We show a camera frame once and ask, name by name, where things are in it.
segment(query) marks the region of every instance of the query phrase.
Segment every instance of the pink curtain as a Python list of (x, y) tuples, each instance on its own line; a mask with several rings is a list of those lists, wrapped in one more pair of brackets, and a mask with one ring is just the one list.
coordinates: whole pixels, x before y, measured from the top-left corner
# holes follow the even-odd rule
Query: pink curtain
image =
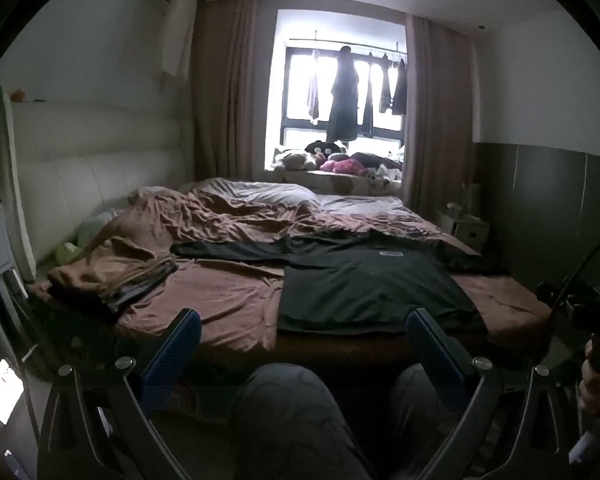
[(194, 174), (253, 177), (253, 40), (257, 0), (198, 6), (191, 49)]
[(408, 15), (402, 200), (429, 221), (458, 202), (472, 158), (472, 41)]

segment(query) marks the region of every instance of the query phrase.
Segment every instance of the blue gripper pad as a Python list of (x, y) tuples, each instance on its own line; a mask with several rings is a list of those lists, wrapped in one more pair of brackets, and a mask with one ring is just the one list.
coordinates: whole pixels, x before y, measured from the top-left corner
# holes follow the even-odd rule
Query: blue gripper pad
[(407, 340), (445, 407), (464, 412), (479, 379), (469, 352), (446, 335), (424, 308), (407, 317)]
[(202, 322), (198, 313), (183, 308), (160, 339), (138, 356), (129, 379), (145, 415), (165, 407), (200, 342), (201, 334)]

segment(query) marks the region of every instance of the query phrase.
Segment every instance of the dark wainscoting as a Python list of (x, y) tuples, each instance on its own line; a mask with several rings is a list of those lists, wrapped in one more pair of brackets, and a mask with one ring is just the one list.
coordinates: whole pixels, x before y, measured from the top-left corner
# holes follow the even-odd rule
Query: dark wainscoting
[[(600, 241), (600, 156), (479, 143), (475, 181), (491, 225), (486, 252), (530, 290), (559, 283)], [(600, 257), (587, 275), (600, 282)]]

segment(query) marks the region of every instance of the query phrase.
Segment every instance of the gray pants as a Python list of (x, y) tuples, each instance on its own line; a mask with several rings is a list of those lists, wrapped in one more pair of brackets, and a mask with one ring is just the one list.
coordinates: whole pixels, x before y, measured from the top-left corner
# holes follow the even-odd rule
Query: gray pants
[[(458, 422), (424, 370), (400, 374), (391, 390), (392, 480), (414, 478)], [(325, 384), (296, 365), (272, 364), (247, 380), (234, 404), (237, 480), (377, 478)]]

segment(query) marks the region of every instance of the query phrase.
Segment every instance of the metal screw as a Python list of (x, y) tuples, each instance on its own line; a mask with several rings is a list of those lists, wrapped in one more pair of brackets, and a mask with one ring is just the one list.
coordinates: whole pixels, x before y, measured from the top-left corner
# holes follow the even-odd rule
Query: metal screw
[(58, 375), (61, 377), (67, 377), (74, 369), (71, 365), (62, 365), (58, 368)]
[(491, 370), (493, 368), (493, 363), (486, 357), (477, 357), (475, 358), (474, 363), (480, 370)]
[(538, 375), (542, 375), (542, 377), (547, 377), (547, 375), (549, 375), (549, 368), (547, 368), (544, 365), (537, 365), (536, 366), (536, 373)]
[(129, 368), (134, 363), (133, 358), (131, 357), (121, 357), (116, 361), (116, 368), (118, 370), (125, 370)]

